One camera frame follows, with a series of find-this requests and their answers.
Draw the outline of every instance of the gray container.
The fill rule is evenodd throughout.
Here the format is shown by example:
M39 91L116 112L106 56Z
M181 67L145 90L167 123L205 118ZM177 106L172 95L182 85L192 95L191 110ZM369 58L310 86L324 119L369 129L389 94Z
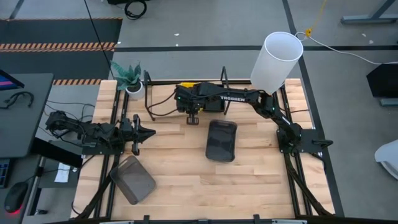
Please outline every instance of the gray container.
M111 177L130 204L144 200L156 182L135 156L130 156L111 171Z

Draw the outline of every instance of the potted plant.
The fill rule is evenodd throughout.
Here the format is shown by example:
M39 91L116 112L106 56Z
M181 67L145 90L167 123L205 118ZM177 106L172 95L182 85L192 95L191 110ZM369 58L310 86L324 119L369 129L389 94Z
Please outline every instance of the potted plant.
M115 79L118 81L118 90L125 90L132 99L139 100L144 97L145 89L139 77L141 76L141 66L138 64L135 69L131 65L129 70L125 70L116 62L111 61L112 67L118 72Z

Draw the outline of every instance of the white paper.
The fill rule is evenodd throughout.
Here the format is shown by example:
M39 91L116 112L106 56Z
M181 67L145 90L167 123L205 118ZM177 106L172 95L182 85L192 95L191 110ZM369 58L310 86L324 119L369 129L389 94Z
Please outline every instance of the white paper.
M58 183L67 183L68 182L68 178L69 178L69 169L70 166L65 165L63 163L59 163L58 165L58 172L57 172L57 176L55 177L55 181L54 182L58 182Z

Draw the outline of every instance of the computer mouse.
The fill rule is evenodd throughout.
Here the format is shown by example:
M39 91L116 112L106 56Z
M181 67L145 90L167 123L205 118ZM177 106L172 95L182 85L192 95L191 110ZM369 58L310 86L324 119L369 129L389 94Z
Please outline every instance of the computer mouse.
M27 187L28 184L26 182L18 182L10 188L4 201L4 209L6 212L13 213L21 208L25 199Z

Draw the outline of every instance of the green plant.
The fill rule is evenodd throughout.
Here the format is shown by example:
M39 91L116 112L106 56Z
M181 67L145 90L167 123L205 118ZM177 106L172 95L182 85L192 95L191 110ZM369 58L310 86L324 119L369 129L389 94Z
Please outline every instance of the green plant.
M139 84L139 77L141 76L141 66L139 64L135 69L132 69L130 65L129 70L125 70L114 61L111 61L111 65L119 73L115 76L115 79L118 81L118 90L124 90L129 86Z

